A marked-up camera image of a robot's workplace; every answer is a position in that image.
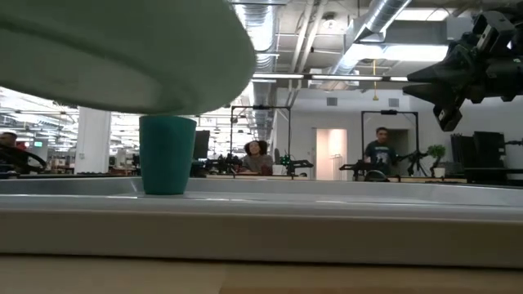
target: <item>person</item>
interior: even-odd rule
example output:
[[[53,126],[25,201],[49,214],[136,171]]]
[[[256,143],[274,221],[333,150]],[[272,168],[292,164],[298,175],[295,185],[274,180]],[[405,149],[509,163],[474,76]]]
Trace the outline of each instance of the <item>person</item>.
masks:
[[[6,131],[0,135],[0,145],[16,148],[16,139],[18,139],[18,136],[15,133]],[[29,160],[29,157],[26,154],[23,154],[21,152],[14,152],[13,150],[9,149],[2,149],[2,147],[0,147],[0,172],[11,172],[14,170],[15,172],[21,174],[27,173],[24,167],[16,166],[13,163],[10,163],[6,159],[2,158],[2,154],[15,158],[19,162],[23,163],[26,163]]]
[[[267,155],[267,142],[254,140],[244,147],[247,156],[242,158],[243,166],[240,172],[255,172],[262,175],[272,175],[273,160]]]
[[[376,130],[377,139],[370,142],[365,149],[365,162],[375,165],[375,169],[383,172],[386,176],[390,175],[391,165],[396,164],[396,152],[387,144],[388,130],[386,127],[379,127]]]

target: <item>curly hair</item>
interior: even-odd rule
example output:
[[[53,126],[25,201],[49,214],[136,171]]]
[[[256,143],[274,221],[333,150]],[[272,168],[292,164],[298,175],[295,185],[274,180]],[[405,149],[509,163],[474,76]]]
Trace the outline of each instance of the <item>curly hair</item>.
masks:
[[[258,143],[258,146],[260,146],[260,155],[265,155],[267,154],[267,149],[268,149],[268,144],[266,141],[264,140],[254,140],[254,141],[250,141],[248,142],[247,144],[245,144],[244,146],[244,150],[245,150],[245,153],[248,155],[248,156],[251,156],[251,150],[249,149],[249,145],[251,143],[254,143],[254,142],[257,142]]]

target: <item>plastic cup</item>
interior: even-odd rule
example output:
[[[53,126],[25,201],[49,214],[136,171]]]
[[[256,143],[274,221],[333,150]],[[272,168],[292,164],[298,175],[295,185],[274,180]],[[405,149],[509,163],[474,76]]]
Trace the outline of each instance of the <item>plastic cup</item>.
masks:
[[[140,166],[146,194],[179,195],[186,191],[195,132],[192,119],[140,117]]]

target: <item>robot arm station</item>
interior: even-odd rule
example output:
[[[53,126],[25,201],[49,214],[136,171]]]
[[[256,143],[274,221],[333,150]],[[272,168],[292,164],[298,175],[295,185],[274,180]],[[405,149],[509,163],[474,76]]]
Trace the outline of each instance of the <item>robot arm station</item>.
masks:
[[[482,12],[471,32],[451,42],[444,60],[407,78],[420,84],[404,87],[404,93],[434,104],[443,131],[456,128],[466,99],[510,102],[523,94],[523,2]]]

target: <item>woman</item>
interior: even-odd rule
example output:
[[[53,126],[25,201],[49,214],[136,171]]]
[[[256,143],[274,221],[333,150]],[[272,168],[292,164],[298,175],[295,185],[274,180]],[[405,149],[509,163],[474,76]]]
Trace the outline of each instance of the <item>woman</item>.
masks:
[[[265,176],[272,175],[272,157],[267,155],[267,142],[252,141],[245,145],[245,156],[241,172],[256,172]]]

